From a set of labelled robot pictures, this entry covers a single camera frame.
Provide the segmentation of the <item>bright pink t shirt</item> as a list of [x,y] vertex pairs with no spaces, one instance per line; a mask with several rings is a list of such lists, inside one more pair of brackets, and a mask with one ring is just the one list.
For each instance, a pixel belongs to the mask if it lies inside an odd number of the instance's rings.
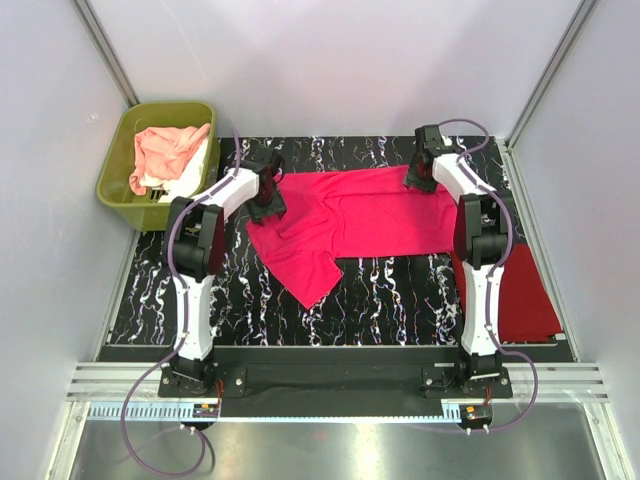
[[262,263],[306,309],[341,280],[336,262],[449,253],[457,207],[448,191],[408,189],[404,166],[295,173],[280,183],[282,217],[247,231]]

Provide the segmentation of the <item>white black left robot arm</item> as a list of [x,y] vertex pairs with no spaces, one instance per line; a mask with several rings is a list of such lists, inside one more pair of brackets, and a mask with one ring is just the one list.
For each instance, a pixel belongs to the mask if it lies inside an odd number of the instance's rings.
[[167,384],[179,383],[196,396],[215,386],[214,333],[210,325],[211,288],[226,255],[225,224],[245,207],[261,225],[287,212],[278,183],[285,160],[279,150],[266,160],[238,161],[220,181],[195,198],[172,200],[163,243],[177,300],[177,337],[162,361]]

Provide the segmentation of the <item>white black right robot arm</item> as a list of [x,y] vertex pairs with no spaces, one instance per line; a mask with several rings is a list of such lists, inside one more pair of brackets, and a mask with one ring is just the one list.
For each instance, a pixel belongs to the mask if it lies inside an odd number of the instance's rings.
[[425,193],[442,186],[457,212],[454,253],[465,280],[465,320],[452,383],[476,396],[500,377],[499,295],[504,264],[514,241],[512,197],[501,194],[473,171],[471,155],[441,133],[439,124],[415,130],[416,152],[404,185]]

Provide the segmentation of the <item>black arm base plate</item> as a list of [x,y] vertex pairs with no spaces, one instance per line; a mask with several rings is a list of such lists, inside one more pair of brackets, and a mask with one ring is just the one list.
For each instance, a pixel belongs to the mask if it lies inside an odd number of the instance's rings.
[[220,395],[228,417],[303,421],[426,417],[442,400],[511,397],[506,372],[470,383],[464,372],[455,347],[223,346],[198,367],[177,360],[163,368],[159,394]]

